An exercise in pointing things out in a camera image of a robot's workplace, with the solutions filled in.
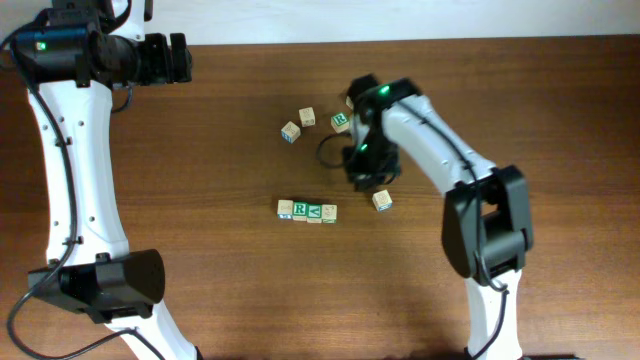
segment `white wall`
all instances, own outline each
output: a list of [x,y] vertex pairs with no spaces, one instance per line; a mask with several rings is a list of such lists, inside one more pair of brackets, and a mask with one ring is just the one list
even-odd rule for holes
[[[48,0],[0,2],[0,35]],[[190,44],[640,33],[640,0],[155,0],[147,32]]]

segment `tabletop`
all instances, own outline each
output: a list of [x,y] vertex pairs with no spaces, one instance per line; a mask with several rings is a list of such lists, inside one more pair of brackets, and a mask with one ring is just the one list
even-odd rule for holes
[[[111,118],[132,251],[163,256],[165,302],[206,359],[381,359],[460,352],[462,279],[440,240],[443,199],[401,153],[378,213],[315,159],[352,79],[410,77],[498,166],[527,177],[535,245],[518,291],[525,354],[640,351],[640,37],[192,47],[193,82],[136,88]],[[0,74],[0,314],[45,264],[48,199],[26,91]],[[116,93],[114,102],[124,100]],[[313,107],[288,144],[280,129]],[[345,142],[326,151],[338,158]],[[336,224],[279,220],[278,199],[338,206]],[[26,343],[60,355],[108,334],[31,301]],[[22,359],[0,329],[0,358]],[[86,356],[130,359],[121,341]]]

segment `brown table surface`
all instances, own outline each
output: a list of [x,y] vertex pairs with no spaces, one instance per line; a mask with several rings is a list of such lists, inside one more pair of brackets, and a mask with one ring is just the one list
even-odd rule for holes
[[[314,160],[358,76],[409,76],[449,125],[528,178],[535,241],[518,293],[526,354],[640,351],[640,37],[193,47],[193,83],[136,88],[111,119],[120,217],[155,248],[166,303],[205,358],[375,359],[460,351],[462,279],[440,243],[443,201],[411,159],[377,213]],[[0,313],[43,266],[48,200],[24,87],[0,77]],[[122,101],[123,94],[115,96]],[[298,109],[318,124],[289,145]],[[329,146],[338,151],[342,144]],[[276,218],[277,199],[337,204],[336,225]],[[108,334],[32,301],[18,331],[60,355]],[[0,358],[24,358],[0,330]],[[121,340],[91,359],[129,359]]]

